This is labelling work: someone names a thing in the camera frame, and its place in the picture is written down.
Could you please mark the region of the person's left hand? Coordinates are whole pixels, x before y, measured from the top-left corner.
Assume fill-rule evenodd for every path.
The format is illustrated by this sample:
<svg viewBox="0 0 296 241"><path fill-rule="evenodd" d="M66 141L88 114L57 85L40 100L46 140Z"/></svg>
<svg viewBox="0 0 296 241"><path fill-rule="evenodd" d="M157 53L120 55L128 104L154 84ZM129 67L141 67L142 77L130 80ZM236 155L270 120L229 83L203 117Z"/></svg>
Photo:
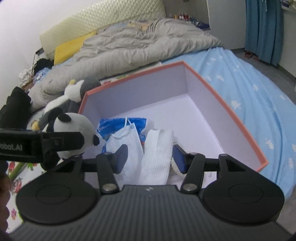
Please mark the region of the person's left hand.
<svg viewBox="0 0 296 241"><path fill-rule="evenodd" d="M0 225L1 231L6 232L8 228L8 218L10 216L10 211L7 208L7 204L10 200L12 182L9 176L4 173L1 174L1 192L0 192Z"/></svg>

